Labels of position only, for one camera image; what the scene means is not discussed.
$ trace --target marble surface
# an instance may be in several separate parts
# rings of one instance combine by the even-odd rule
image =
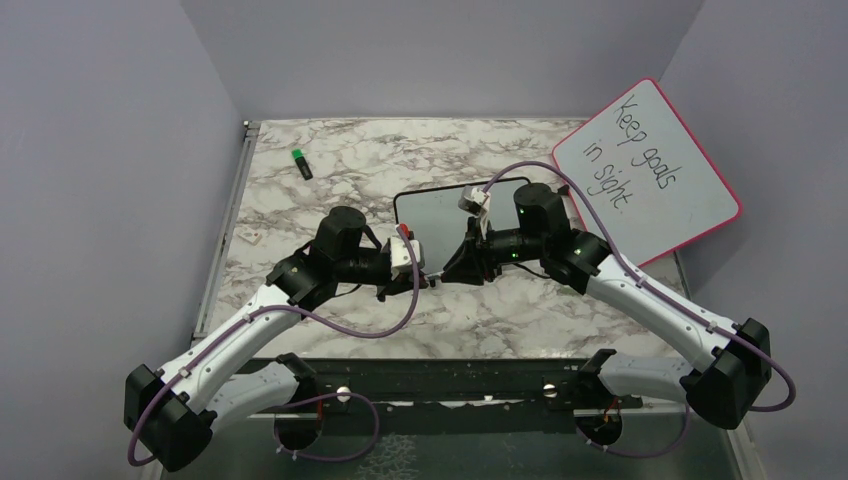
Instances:
[[[393,233],[395,194],[487,180],[516,161],[549,162],[553,146],[581,123],[426,118],[264,122],[207,328],[217,327],[243,305],[274,263],[312,238],[333,206],[361,210],[383,241]],[[291,158],[296,148],[305,152],[314,179],[304,181],[296,170]],[[559,186],[543,169],[515,173]],[[578,225],[573,205],[566,203]],[[682,290],[673,257],[645,271]],[[341,285],[339,291],[347,288]],[[316,312],[360,331],[384,330],[403,316],[410,294],[380,304],[374,293],[374,287],[363,287]],[[606,304],[512,269],[483,287],[452,284],[422,291],[410,324],[389,338],[351,338],[304,321],[258,356],[292,351],[360,358],[589,357],[603,347],[634,355],[674,353]]]

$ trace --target screw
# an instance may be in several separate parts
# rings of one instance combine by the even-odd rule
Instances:
[[[336,393],[350,393],[350,389],[342,385],[341,387],[339,387],[338,390],[336,390]],[[347,395],[339,395],[338,397],[336,397],[336,399],[342,403],[345,403],[350,400],[350,397]]]
[[[545,386],[542,387],[542,392],[548,398],[556,398],[556,385],[553,383],[545,384]]]

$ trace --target green marker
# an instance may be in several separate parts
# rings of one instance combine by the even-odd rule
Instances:
[[[303,156],[303,152],[298,148],[297,150],[292,150],[292,157],[294,158],[294,163],[297,165],[297,169],[300,170],[300,174],[303,175],[303,178],[309,180],[312,178],[312,170],[309,169],[309,164],[306,163],[306,157]]]

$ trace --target white wall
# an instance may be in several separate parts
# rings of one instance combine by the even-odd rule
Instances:
[[[749,415],[773,479],[848,471],[846,47],[844,1],[707,0],[661,81],[745,208],[683,251],[695,299],[766,324],[798,383]]]
[[[702,0],[182,0],[247,118],[595,113]]]
[[[0,476],[122,478],[185,349],[243,135],[177,0],[0,2]]]

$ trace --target reflective surface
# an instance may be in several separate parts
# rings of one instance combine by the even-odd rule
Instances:
[[[511,178],[492,185],[489,208],[489,222],[492,228],[518,228],[518,214],[515,213],[512,195],[528,182],[526,178]],[[441,273],[456,249],[462,245],[470,216],[457,206],[463,188],[463,185],[458,185],[412,191],[395,197],[398,222],[407,224],[415,233],[415,238],[424,246],[426,274]]]
[[[617,447],[654,451],[672,441],[682,424],[678,414],[625,417]],[[741,478],[727,434],[698,419],[676,451],[650,460],[618,458],[586,446],[576,435],[386,436],[369,455],[343,464],[317,463],[277,455],[270,419],[246,420],[221,432],[187,468],[169,480],[217,479],[737,479]],[[367,441],[327,437],[310,449],[341,455]]]

